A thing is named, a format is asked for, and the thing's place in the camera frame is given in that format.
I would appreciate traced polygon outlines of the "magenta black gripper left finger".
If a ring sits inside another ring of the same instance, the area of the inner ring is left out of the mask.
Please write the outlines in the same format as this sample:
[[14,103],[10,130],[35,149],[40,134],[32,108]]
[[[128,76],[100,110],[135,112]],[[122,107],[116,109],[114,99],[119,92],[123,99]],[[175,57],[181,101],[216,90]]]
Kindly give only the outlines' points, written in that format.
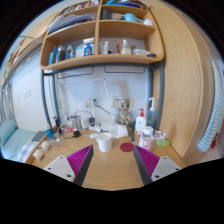
[[44,170],[82,186],[92,157],[93,146],[89,145],[67,157],[58,156]]

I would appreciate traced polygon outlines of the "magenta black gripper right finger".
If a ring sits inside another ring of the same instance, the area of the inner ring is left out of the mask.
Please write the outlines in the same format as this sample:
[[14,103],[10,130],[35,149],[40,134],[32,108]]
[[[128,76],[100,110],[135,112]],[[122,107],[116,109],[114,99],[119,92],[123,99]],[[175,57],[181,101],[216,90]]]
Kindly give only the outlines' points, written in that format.
[[159,157],[140,146],[134,146],[133,155],[143,185],[148,185],[180,170],[180,167],[168,156]]

